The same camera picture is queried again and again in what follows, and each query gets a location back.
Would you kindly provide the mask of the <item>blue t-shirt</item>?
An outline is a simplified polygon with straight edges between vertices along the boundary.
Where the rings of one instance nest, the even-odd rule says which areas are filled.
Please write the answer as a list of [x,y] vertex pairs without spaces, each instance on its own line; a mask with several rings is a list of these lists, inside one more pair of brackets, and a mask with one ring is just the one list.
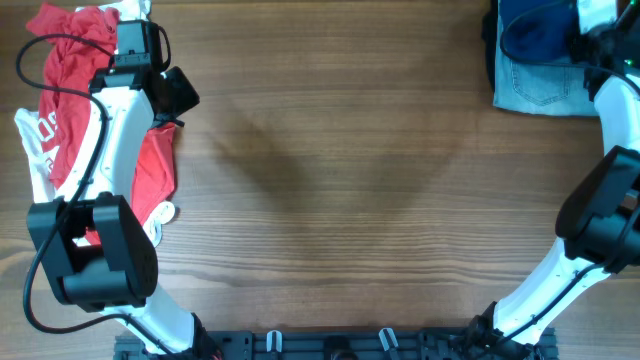
[[499,15],[507,50],[516,57],[551,62],[569,56],[569,37],[577,28],[574,1],[502,0]]

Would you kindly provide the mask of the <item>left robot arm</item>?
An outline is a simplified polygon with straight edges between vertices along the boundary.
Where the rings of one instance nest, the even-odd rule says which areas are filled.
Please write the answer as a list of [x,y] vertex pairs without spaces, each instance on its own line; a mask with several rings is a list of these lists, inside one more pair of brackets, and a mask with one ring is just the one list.
[[150,21],[117,25],[117,50],[84,97],[92,115],[57,198],[29,209],[27,228],[57,301],[92,324],[116,320],[161,359],[218,359],[222,353],[198,317],[158,283],[156,250],[130,207],[143,140],[179,124],[199,97],[171,63],[165,30]]

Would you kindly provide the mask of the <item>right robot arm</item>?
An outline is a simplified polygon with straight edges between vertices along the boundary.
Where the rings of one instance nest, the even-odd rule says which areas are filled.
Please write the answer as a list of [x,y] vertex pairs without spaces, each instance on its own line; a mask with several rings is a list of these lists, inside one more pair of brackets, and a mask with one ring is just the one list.
[[603,158],[562,205],[548,254],[455,343],[466,358],[542,358],[564,309],[639,263],[639,5],[494,0],[481,36],[497,108],[601,127]]

